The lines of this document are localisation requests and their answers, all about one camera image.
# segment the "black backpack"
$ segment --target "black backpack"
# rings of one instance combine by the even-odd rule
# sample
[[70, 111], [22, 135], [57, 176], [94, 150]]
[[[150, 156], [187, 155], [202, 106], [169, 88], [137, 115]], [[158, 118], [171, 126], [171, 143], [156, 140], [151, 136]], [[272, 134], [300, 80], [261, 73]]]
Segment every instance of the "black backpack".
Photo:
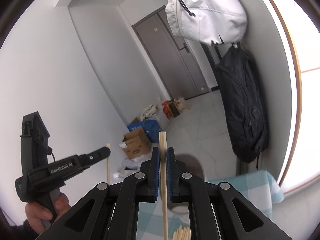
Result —
[[241, 48], [231, 46], [217, 67], [231, 145], [249, 163], [268, 147], [268, 121], [258, 85], [257, 68]]

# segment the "white backpack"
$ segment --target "white backpack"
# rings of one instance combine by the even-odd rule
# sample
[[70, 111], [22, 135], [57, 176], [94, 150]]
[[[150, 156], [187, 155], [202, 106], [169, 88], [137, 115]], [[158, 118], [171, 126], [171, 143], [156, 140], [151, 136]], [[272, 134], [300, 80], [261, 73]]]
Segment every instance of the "white backpack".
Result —
[[247, 27], [238, 0], [168, 0], [165, 11], [174, 36], [209, 46], [238, 42]]

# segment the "black sleeve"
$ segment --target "black sleeve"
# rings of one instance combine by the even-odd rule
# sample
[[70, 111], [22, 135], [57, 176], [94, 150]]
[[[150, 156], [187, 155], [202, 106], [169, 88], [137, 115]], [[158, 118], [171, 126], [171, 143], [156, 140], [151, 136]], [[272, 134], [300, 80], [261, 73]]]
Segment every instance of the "black sleeve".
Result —
[[39, 236], [31, 228], [28, 220], [24, 221], [21, 226], [12, 227], [12, 231], [17, 236], [17, 240], [34, 240]]

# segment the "door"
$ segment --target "door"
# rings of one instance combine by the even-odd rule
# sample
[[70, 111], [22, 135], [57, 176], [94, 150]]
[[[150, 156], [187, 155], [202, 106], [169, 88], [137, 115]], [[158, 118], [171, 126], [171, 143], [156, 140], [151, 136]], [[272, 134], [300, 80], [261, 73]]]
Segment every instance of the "door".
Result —
[[180, 51], [159, 14], [147, 18], [135, 30], [172, 98], [188, 99], [207, 92], [204, 79], [198, 79], [202, 73], [197, 64], [186, 64], [182, 57], [192, 54], [188, 48]]

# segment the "metal screw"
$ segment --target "metal screw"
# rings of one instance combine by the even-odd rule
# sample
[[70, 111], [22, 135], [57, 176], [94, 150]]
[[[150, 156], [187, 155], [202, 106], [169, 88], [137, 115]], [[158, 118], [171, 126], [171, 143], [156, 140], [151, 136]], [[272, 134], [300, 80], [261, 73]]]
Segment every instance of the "metal screw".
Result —
[[138, 173], [136, 173], [135, 177], [137, 179], [143, 179], [144, 178], [144, 173], [143, 172], [138, 172]]
[[185, 173], [182, 174], [182, 177], [183, 177], [184, 179], [191, 179], [192, 174], [189, 173], [189, 172], [185, 172]]
[[107, 184], [104, 182], [99, 183], [97, 188], [98, 188], [98, 190], [105, 190], [107, 188]]
[[227, 190], [227, 189], [230, 189], [230, 184], [229, 183], [226, 183], [226, 182], [222, 182], [220, 184], [220, 188], [224, 189], [224, 190]]

